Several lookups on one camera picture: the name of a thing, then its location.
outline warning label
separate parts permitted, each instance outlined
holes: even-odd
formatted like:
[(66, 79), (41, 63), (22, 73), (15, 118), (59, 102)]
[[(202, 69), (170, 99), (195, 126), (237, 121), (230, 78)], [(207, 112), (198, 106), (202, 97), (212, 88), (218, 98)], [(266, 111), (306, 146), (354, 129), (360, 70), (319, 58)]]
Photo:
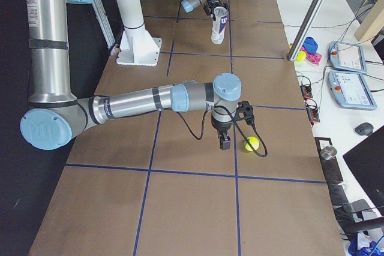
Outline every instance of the warning label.
[(29, 27), (39, 27), (38, 0), (26, 0)]

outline black mouse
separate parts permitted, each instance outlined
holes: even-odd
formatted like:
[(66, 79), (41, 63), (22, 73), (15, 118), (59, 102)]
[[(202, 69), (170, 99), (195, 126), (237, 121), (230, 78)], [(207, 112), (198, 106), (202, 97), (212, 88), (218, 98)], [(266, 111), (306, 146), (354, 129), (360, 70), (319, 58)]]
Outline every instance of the black mouse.
[(369, 136), (373, 133), (373, 126), (368, 122), (364, 122), (355, 128), (355, 131), (359, 135)]

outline white mounting base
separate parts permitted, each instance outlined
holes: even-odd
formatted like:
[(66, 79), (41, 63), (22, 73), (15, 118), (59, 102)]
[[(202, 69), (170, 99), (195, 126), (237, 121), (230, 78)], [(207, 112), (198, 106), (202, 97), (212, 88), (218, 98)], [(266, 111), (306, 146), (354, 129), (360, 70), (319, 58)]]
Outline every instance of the white mounting base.
[(124, 31), (120, 44), (121, 51), (116, 62), (122, 65), (156, 66), (162, 42), (161, 38), (152, 38), (149, 32), (145, 31), (144, 39), (132, 37), (133, 48), (131, 48)]

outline white desk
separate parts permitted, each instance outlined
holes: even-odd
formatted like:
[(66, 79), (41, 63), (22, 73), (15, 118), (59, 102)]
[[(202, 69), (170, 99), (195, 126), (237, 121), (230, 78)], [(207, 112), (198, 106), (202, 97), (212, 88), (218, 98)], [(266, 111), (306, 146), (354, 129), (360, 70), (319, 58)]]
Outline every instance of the white desk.
[[(277, 0), (281, 18), (284, 26), (301, 25), (304, 16), (310, 6), (312, 0)], [(346, 0), (325, 0), (318, 15), (316, 16), (312, 26), (335, 26), (347, 23), (354, 17), (354, 13), (349, 8)], [(344, 37), (344, 42), (358, 43), (359, 41), (353, 35), (359, 23), (353, 21), (348, 33)], [(337, 28), (311, 28), (308, 36), (313, 37), (319, 45), (318, 52), (323, 56), (319, 66), (311, 64), (308, 61), (295, 63), (296, 70), (302, 72), (303, 75), (316, 82), (323, 76), (323, 68), (327, 61), (327, 49), (329, 43), (339, 39), (341, 34), (347, 28), (340, 26)], [(297, 35), (299, 28), (285, 27), (285, 32), (289, 43), (292, 43)], [(361, 44), (364, 48), (365, 59), (369, 61), (380, 62), (380, 58), (374, 50), (370, 42)], [(368, 74), (380, 78), (384, 78), (384, 65), (367, 64)], [(321, 85), (312, 85), (313, 96), (317, 103), (320, 103), (320, 94), (322, 94), (322, 103), (320, 106), (320, 121), (313, 127), (313, 135), (315, 137), (329, 137), (333, 145), (336, 147), (338, 154), (337, 160), (343, 175), (344, 190), (350, 202), (366, 199), (373, 206), (365, 192), (362, 190), (352, 173), (344, 162), (343, 155), (351, 150), (366, 137), (357, 135), (354, 128), (363, 122), (369, 122), (373, 125), (374, 131), (384, 125), (384, 92), (376, 92), (373, 94), (378, 108), (373, 111), (342, 109), (336, 104), (331, 95), (325, 75), (325, 82), (321, 92)], [(365, 77), (371, 90), (384, 88), (383, 81), (377, 81), (369, 77)]]

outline tennis ball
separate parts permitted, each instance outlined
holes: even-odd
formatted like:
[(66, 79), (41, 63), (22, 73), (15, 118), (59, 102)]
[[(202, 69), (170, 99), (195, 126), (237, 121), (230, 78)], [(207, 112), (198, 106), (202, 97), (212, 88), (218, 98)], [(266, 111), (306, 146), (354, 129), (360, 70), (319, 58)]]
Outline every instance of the tennis ball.
[(300, 51), (296, 57), (296, 61), (303, 61), (307, 58), (307, 54), (304, 51)]
[[(247, 137), (247, 139), (252, 144), (252, 147), (254, 150), (257, 150), (257, 148), (259, 148), (259, 145), (260, 145), (259, 139), (257, 139), (254, 136), (249, 136), (249, 137)], [(245, 140), (244, 140), (244, 147), (247, 151), (250, 151), (250, 152), (253, 151), (251, 146)]]

